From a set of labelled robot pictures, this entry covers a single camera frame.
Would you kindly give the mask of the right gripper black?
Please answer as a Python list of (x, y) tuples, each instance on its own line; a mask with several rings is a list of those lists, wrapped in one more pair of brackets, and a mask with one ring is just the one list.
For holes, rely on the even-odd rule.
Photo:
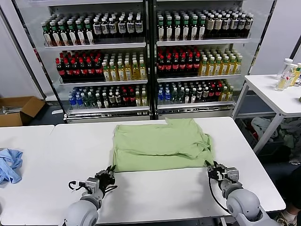
[(227, 178), (227, 168), (223, 164), (214, 161), (214, 165), (205, 160), (207, 172), (210, 173), (210, 179), (220, 181)]

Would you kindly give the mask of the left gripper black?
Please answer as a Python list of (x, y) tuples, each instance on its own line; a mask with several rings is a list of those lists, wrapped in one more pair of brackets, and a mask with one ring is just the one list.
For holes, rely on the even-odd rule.
[(95, 178), (99, 180), (99, 189), (101, 191), (112, 191), (116, 188), (115, 168), (116, 165), (110, 165), (105, 170), (101, 170), (95, 174)]

